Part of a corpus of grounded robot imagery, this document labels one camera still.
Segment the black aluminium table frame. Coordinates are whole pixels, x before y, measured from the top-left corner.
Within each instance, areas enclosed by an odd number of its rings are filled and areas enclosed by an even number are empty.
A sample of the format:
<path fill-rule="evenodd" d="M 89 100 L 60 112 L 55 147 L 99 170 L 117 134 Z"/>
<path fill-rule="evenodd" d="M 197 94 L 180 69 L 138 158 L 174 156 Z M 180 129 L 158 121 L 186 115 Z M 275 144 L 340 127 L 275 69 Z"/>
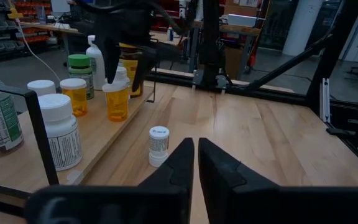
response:
<path fill-rule="evenodd" d="M 345 0 L 336 26 L 322 39 L 319 39 L 304 52 L 279 66 L 266 76 L 254 80 L 250 84 L 233 84 L 227 79 L 229 84 L 226 92 L 232 95 L 305 106 L 314 113 L 323 111 L 323 122 L 327 125 L 326 132 L 332 136 L 337 136 L 358 157 L 358 103 L 331 100 L 327 92 L 319 92 L 320 89 L 326 88 L 328 85 L 328 79 L 334 70 L 340 49 L 344 46 L 345 40 L 350 34 L 351 26 L 356 21 L 357 13 L 358 0 Z M 264 88 L 265 84 L 303 62 L 317 50 L 322 50 L 323 56 L 306 94 L 302 95 Z M 193 77 L 194 75 L 186 77 L 167 72 L 151 71 L 145 79 L 147 81 L 189 87 L 192 85 Z"/>

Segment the small white printed-cap bottle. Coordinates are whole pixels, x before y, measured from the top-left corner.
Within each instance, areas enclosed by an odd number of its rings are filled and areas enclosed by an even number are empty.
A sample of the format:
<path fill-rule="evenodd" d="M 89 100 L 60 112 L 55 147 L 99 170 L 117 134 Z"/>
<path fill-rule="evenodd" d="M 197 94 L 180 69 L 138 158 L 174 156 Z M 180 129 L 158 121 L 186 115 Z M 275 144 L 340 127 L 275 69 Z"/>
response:
<path fill-rule="evenodd" d="M 168 158 L 169 129 L 154 126 L 149 130 L 149 163 L 152 167 L 160 167 Z"/>

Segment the amber bottle yellow cap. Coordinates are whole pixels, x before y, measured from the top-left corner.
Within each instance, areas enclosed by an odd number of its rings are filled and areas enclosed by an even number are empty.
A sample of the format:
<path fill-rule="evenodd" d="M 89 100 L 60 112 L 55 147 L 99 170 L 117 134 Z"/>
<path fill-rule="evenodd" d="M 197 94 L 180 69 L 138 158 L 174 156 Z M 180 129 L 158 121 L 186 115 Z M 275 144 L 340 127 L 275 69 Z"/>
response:
<path fill-rule="evenodd" d="M 135 73 L 138 66 L 139 51 L 136 47 L 128 44 L 120 43 L 121 54 L 119 56 L 119 66 L 124 67 L 127 70 L 127 77 L 130 80 L 129 83 L 129 95 L 130 98 L 136 98 L 143 94 L 143 84 L 136 91 L 132 91 L 132 84 L 134 82 Z"/>

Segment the orange pill bottle white cap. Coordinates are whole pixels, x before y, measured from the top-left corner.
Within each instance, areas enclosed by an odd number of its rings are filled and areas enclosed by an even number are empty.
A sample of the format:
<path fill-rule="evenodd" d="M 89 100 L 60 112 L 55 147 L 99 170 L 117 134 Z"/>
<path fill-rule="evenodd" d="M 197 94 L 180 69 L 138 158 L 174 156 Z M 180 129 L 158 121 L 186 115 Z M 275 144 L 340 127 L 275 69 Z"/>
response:
<path fill-rule="evenodd" d="M 106 97 L 107 116 L 110 121 L 125 121 L 128 116 L 128 89 L 124 81 L 104 84 L 102 91 Z"/>
<path fill-rule="evenodd" d="M 86 81 L 81 78 L 67 78 L 60 82 L 62 93 L 71 99 L 73 115 L 84 116 L 87 112 Z"/>

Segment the tall white bottle white cap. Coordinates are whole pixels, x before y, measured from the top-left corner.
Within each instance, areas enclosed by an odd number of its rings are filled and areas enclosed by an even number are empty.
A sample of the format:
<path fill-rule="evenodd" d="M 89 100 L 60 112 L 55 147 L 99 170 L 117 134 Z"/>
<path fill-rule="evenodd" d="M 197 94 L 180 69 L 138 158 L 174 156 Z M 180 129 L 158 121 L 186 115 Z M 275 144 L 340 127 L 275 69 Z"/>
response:
<path fill-rule="evenodd" d="M 88 36 L 88 45 L 86 55 L 90 59 L 91 68 L 93 71 L 93 86 L 95 90 L 102 90 L 105 81 L 105 67 L 102 52 L 94 43 L 95 35 Z"/>

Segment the green cap medicine bottle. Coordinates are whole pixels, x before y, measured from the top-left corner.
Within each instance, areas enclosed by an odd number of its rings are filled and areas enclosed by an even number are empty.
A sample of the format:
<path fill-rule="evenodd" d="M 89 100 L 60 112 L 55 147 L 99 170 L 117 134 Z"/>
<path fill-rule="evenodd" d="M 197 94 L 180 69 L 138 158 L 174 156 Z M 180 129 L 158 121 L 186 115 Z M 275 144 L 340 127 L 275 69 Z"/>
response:
<path fill-rule="evenodd" d="M 68 73 L 70 78 L 81 78 L 86 82 L 86 99 L 94 98 L 93 70 L 90 58 L 84 54 L 68 56 Z"/>

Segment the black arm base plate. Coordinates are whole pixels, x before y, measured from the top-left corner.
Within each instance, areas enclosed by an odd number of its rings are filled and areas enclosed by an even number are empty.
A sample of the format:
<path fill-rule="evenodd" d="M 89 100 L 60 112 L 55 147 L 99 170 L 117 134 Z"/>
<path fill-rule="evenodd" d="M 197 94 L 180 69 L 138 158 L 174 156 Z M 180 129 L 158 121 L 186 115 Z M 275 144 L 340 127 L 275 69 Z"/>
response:
<path fill-rule="evenodd" d="M 201 89 L 225 94 L 229 82 L 226 76 L 222 73 L 197 69 L 193 74 L 192 89 Z"/>

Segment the small bottle pink label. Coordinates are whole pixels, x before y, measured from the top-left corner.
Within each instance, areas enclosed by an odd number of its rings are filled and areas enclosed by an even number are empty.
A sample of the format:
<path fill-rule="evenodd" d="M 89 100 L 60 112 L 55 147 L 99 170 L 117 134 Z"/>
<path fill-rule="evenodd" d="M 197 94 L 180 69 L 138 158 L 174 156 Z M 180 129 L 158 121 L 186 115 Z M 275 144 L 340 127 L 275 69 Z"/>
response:
<path fill-rule="evenodd" d="M 27 84 L 27 88 L 35 91 L 37 96 L 56 93 L 55 83 L 51 80 L 34 80 Z"/>

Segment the background wooden workbench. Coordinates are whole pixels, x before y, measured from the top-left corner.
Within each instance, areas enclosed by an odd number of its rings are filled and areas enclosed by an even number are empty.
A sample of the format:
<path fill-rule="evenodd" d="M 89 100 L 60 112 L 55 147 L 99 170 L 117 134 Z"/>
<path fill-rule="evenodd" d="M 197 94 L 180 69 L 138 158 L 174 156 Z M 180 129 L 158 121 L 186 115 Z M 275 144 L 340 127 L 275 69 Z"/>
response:
<path fill-rule="evenodd" d="M 203 65 L 207 71 L 218 73 L 219 69 L 226 70 L 226 57 L 224 52 L 224 43 L 221 42 L 220 32 L 233 34 L 251 34 L 256 36 L 260 33 L 259 29 L 235 26 L 221 25 L 219 19 L 205 18 L 204 21 L 194 21 L 191 26 L 193 36 L 191 37 L 191 53 L 189 72 L 193 72 L 196 65 L 196 53 L 198 52 L 198 62 Z"/>

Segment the wooden shelf black metal frame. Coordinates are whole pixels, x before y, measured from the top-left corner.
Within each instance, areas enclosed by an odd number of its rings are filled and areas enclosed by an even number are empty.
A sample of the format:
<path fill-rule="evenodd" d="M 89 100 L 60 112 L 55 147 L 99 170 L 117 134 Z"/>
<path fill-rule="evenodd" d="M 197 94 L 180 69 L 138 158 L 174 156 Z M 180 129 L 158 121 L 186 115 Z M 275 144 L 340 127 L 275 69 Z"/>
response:
<path fill-rule="evenodd" d="M 18 118 L 24 143 L 12 154 L 0 157 L 0 210 L 19 213 L 25 200 L 41 188 L 82 182 L 154 92 L 155 84 L 145 82 L 143 95 L 129 102 L 127 119 L 117 123 L 108 120 L 104 94 L 96 92 L 88 102 L 87 114 L 78 118 L 82 159 L 76 166 L 64 171 L 56 171 L 53 165 L 44 166 L 30 114 L 20 114 Z"/>

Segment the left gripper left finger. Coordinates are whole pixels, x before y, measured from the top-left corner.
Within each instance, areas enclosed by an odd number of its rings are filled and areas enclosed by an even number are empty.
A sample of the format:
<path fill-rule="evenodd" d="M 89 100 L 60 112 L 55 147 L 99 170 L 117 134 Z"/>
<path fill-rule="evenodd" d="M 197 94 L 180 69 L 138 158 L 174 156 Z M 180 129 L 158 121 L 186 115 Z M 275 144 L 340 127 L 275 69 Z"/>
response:
<path fill-rule="evenodd" d="M 139 187 L 151 189 L 175 186 L 191 189 L 193 186 L 194 157 L 193 139 L 185 138 L 165 162 L 139 184 Z"/>

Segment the white round pillar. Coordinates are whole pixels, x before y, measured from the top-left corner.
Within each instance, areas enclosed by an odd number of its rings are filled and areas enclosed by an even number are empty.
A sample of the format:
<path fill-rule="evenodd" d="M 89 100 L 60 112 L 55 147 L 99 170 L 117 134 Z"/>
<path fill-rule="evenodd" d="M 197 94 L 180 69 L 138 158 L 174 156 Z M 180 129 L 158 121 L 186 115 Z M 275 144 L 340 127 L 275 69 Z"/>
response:
<path fill-rule="evenodd" d="M 299 0 L 282 53 L 297 56 L 309 40 L 323 0 Z"/>

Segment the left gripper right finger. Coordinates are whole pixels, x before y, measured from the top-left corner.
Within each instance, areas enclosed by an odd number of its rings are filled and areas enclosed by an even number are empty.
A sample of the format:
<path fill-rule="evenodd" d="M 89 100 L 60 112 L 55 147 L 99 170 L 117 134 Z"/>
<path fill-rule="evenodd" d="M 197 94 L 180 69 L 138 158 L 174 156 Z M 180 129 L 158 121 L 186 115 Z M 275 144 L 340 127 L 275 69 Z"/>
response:
<path fill-rule="evenodd" d="M 207 138 L 199 138 L 198 169 L 210 224 L 268 222 L 268 207 L 258 196 L 270 196 L 275 182 L 245 166 Z"/>

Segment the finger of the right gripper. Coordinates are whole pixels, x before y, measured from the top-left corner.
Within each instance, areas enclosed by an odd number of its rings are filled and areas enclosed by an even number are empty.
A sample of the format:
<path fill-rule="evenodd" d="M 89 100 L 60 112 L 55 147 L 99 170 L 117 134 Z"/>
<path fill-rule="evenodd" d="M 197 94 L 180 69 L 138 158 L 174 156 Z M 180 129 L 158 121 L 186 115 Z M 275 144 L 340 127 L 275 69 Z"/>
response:
<path fill-rule="evenodd" d="M 138 65 L 136 68 L 134 81 L 132 83 L 133 92 L 137 91 L 140 88 L 140 85 L 144 81 L 146 75 L 155 65 L 156 56 L 157 51 L 149 47 L 146 47 L 145 49 L 140 49 L 136 53 Z"/>
<path fill-rule="evenodd" d="M 120 47 L 111 38 L 107 37 L 104 41 L 104 65 L 108 83 L 112 83 L 116 76 L 116 69 L 119 62 Z"/>

